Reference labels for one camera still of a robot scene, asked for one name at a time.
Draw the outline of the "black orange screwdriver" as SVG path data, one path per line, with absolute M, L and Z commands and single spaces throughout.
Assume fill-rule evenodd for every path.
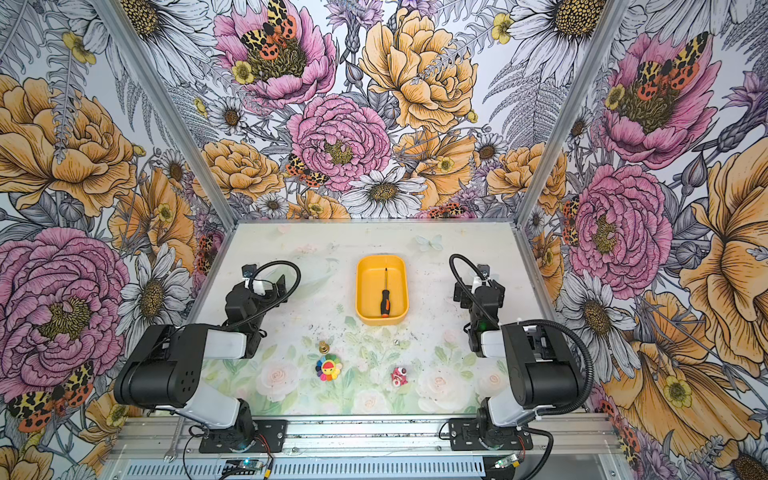
M 388 288 L 388 269 L 384 269 L 384 288 L 381 292 L 381 303 L 380 303 L 380 316 L 382 318 L 388 318 L 391 311 L 391 294 L 390 290 Z

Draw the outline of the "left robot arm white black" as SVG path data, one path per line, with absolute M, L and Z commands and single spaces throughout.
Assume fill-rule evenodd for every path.
M 206 360 L 247 360 L 266 336 L 265 314 L 286 300 L 284 276 L 246 279 L 226 296 L 226 321 L 147 328 L 113 387 L 118 403 L 173 412 L 203 427 L 214 444 L 245 451 L 260 441 L 248 403 L 202 379 Z

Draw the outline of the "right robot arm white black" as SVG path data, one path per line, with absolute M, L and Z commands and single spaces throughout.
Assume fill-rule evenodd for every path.
M 479 278 L 454 287 L 454 301 L 470 314 L 464 328 L 470 350 L 500 361 L 508 378 L 506 387 L 482 399 L 475 419 L 448 422 L 454 451 L 529 448 L 524 429 L 531 422 L 574 411 L 594 385 L 592 357 L 571 329 L 545 319 L 497 321 L 504 294 L 497 282 Z

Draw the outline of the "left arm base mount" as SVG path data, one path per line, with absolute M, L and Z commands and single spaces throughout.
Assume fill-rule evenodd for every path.
M 212 430 L 198 447 L 202 454 L 281 453 L 287 420 L 254 420 L 250 427 Z

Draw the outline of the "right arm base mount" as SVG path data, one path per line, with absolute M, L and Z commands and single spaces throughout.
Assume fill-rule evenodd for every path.
M 515 427 L 497 427 L 477 418 L 451 418 L 447 427 L 453 451 L 522 451 L 533 447 L 526 432 Z

